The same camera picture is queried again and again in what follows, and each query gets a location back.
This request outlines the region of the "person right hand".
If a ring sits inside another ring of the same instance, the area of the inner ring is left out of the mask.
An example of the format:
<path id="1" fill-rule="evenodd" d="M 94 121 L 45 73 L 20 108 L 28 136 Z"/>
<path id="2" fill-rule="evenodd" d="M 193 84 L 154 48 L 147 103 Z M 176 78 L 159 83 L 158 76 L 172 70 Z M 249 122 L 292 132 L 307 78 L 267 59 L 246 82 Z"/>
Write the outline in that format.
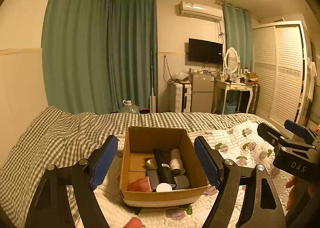
<path id="1" fill-rule="evenodd" d="M 286 188 L 291 188 L 291 191 L 289 192 L 289 197 L 287 201 L 286 210 L 290 210 L 290 208 L 294 205 L 297 197 L 297 182 L 298 178 L 295 176 L 292 176 L 291 179 L 286 183 Z M 310 198 L 313 198 L 319 191 L 319 182 L 313 184 L 310 183 L 308 186 L 308 194 Z"/>

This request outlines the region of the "person left hand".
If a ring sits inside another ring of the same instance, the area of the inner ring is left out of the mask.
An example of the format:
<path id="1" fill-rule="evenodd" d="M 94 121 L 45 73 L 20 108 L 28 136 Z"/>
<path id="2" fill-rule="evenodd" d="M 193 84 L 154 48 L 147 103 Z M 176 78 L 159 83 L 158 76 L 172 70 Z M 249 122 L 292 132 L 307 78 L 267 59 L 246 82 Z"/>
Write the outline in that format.
<path id="1" fill-rule="evenodd" d="M 132 217 L 123 228 L 143 228 L 143 224 L 139 218 Z"/>

